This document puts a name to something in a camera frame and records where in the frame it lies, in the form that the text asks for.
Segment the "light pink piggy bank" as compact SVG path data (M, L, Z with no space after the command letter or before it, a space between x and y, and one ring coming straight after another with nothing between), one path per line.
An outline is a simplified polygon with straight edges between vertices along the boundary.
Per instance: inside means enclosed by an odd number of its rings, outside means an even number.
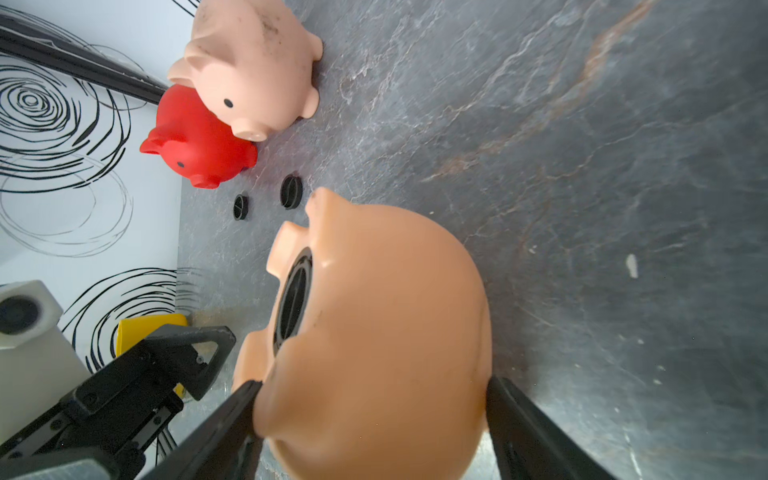
M322 40L282 1L202 1L167 77L195 89L235 137L263 142L314 116L313 66L322 56Z

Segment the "red piggy bank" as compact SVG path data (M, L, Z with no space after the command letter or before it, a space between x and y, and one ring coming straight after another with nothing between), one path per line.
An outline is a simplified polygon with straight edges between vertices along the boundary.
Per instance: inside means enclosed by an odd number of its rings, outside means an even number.
M199 189L216 189L258 160L254 143L235 137L194 89L181 85L171 86L160 99L156 126L139 151L160 156Z

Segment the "orange-tan piggy bank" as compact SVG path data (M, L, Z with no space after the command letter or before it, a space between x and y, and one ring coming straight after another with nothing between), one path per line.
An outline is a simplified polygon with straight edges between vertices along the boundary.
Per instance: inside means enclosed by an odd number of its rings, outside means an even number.
M254 429L294 479L458 479L486 428L492 335L483 281L449 231L420 214L320 188L307 226L284 223L266 269L280 283L233 383L262 384ZM273 353L295 259L313 255L296 336Z

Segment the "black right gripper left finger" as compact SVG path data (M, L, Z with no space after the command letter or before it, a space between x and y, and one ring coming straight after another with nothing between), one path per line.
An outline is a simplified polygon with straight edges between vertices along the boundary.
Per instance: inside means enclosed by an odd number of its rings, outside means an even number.
M263 438L254 430L254 404L262 387L243 383L147 479L253 479Z

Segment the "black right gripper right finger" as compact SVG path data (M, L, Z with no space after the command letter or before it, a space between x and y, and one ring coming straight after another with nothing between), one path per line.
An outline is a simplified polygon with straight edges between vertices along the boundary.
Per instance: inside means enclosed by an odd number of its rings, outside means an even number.
M489 380L486 418L505 480L614 479L507 378Z

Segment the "black round piggy bank plug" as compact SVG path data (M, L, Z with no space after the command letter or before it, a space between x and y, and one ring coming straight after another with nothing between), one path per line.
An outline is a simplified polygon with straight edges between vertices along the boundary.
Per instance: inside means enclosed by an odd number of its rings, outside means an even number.
M236 221L245 220L249 212L249 198L247 195L239 194L233 202L233 217Z

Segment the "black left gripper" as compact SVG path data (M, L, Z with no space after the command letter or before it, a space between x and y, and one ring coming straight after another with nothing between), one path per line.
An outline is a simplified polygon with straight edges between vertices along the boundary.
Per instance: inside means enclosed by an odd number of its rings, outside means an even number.
M3 479L135 479L145 451L201 400L236 344L225 326L164 325L1 445Z

